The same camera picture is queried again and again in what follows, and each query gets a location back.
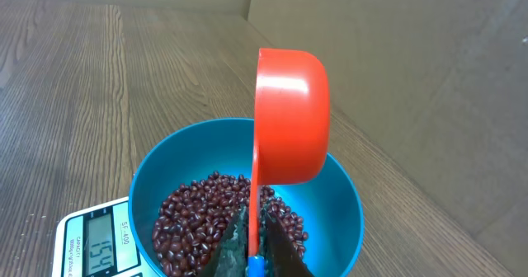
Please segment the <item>red measuring scoop blue handle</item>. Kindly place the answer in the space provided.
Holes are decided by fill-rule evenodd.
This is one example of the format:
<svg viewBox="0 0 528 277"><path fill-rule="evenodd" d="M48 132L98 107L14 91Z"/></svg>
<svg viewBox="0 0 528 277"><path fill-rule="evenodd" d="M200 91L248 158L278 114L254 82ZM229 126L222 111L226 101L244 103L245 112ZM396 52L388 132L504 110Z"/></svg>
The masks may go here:
<svg viewBox="0 0 528 277"><path fill-rule="evenodd" d="M326 160L330 126L328 77L312 54L259 49L248 206L250 276L263 276L259 248L260 187L311 181Z"/></svg>

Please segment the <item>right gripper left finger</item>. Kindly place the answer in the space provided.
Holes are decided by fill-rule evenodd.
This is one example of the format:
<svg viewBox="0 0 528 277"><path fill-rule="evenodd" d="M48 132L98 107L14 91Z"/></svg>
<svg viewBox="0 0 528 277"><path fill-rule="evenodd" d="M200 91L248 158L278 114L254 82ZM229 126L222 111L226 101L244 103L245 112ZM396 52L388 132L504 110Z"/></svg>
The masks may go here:
<svg viewBox="0 0 528 277"><path fill-rule="evenodd" d="M248 265L248 208L231 219L219 245L198 277L245 277Z"/></svg>

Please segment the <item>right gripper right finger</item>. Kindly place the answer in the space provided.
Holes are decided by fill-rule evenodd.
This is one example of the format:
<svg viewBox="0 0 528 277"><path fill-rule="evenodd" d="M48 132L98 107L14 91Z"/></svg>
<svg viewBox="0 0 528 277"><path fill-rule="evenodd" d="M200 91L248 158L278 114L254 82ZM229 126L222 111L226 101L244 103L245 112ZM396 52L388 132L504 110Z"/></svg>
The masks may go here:
<svg viewBox="0 0 528 277"><path fill-rule="evenodd" d="M282 225L272 200L261 208L258 255L264 259L266 277L314 277L302 261L289 233Z"/></svg>

